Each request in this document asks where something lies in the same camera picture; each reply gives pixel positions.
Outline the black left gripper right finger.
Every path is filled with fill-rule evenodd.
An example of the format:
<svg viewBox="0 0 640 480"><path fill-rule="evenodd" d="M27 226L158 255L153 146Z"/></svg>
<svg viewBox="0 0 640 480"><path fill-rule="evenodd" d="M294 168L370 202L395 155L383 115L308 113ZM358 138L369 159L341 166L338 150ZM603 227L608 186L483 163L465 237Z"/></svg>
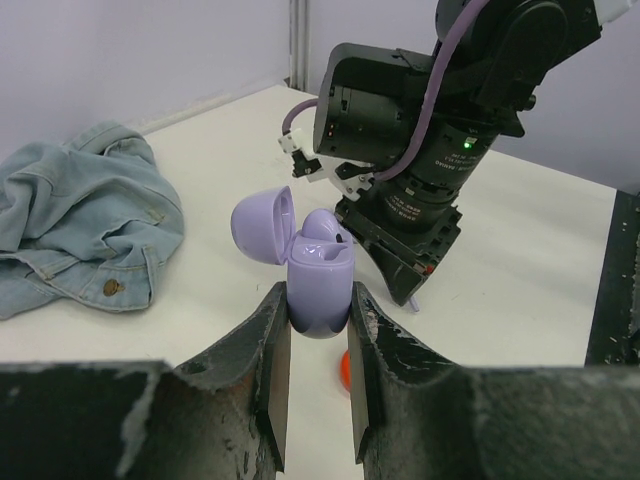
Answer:
<svg viewBox="0 0 640 480"><path fill-rule="evenodd" d="M355 459L368 479L635 479L634 367L465 367L353 286Z"/></svg>

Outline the orange round charging case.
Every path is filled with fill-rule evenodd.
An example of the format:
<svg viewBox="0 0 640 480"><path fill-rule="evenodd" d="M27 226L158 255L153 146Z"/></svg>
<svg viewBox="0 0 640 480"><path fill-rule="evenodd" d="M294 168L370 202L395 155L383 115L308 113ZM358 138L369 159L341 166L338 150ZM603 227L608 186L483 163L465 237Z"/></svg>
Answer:
<svg viewBox="0 0 640 480"><path fill-rule="evenodd" d="M345 350L338 364L338 375L341 386L347 393L351 392L351 368L349 351Z"/></svg>

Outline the purple round charging case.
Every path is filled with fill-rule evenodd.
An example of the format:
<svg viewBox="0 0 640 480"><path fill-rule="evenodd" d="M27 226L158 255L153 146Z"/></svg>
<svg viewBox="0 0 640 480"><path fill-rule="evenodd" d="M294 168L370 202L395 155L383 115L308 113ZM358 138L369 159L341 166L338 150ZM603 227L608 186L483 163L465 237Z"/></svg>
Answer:
<svg viewBox="0 0 640 480"><path fill-rule="evenodd" d="M248 258L284 266L286 301L292 327L314 339L338 335L349 318L355 272L355 246L300 235L288 187L241 200L230 220L236 247Z"/></svg>

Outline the purple earbud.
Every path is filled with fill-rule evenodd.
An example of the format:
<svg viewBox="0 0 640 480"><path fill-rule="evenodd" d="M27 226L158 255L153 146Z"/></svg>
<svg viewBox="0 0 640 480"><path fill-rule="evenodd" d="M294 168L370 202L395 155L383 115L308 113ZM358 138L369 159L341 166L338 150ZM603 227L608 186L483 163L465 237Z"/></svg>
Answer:
<svg viewBox="0 0 640 480"><path fill-rule="evenodd" d="M332 243L350 243L350 234L343 229L334 213L319 208L313 210L304 220L300 235L304 238Z"/></svg>
<svg viewBox="0 0 640 480"><path fill-rule="evenodd" d="M410 307L411 307L411 309L412 309L412 311L413 311L414 313L419 313L419 312L420 312L420 306L419 306L419 304L418 304L417 299L416 299L414 296L412 296L412 297L409 299L409 305L410 305Z"/></svg>

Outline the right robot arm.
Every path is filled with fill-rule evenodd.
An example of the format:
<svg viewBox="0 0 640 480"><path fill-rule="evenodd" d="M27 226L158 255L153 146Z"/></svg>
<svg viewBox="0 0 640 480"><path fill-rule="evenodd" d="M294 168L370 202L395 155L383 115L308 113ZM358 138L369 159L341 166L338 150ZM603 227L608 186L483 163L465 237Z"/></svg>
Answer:
<svg viewBox="0 0 640 480"><path fill-rule="evenodd" d="M459 235L456 199L546 74L597 41L628 1L442 1L421 54L353 43L329 57L313 149L347 183L340 223L408 303Z"/></svg>

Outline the aluminium frame post right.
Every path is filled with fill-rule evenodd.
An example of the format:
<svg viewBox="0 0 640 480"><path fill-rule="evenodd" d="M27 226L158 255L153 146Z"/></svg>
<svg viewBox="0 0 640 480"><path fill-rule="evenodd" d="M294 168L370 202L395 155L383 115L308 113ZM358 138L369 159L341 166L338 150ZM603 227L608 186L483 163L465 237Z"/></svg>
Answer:
<svg viewBox="0 0 640 480"><path fill-rule="evenodd" d="M310 1L289 1L290 88L306 91L309 80Z"/></svg>

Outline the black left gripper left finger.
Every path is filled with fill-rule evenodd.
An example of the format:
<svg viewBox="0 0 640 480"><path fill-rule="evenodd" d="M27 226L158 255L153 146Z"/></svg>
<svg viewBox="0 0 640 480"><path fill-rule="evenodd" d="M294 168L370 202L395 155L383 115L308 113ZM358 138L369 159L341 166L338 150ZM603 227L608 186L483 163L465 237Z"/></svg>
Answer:
<svg viewBox="0 0 640 480"><path fill-rule="evenodd" d="M285 467L286 286L206 350L161 361L5 363L5 479L272 479Z"/></svg>

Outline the crumpled blue denim cloth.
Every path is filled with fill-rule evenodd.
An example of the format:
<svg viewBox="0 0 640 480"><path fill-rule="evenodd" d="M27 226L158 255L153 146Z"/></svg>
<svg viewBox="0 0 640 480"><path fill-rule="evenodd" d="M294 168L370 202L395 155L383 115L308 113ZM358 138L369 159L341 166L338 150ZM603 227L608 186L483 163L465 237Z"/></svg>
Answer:
<svg viewBox="0 0 640 480"><path fill-rule="evenodd" d="M1 317L59 299L107 312L153 302L184 239L180 198L138 132L98 124L1 164Z"/></svg>

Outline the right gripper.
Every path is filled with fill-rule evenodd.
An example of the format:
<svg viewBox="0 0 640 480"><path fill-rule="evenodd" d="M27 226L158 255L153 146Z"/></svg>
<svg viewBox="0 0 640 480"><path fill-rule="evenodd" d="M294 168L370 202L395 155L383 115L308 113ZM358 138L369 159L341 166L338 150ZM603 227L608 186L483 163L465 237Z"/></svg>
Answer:
<svg viewBox="0 0 640 480"><path fill-rule="evenodd" d="M456 207L447 208L434 225L417 230L394 226L364 199L343 197L335 213L368 252L398 306L405 306L436 271L461 232L461 213Z"/></svg>

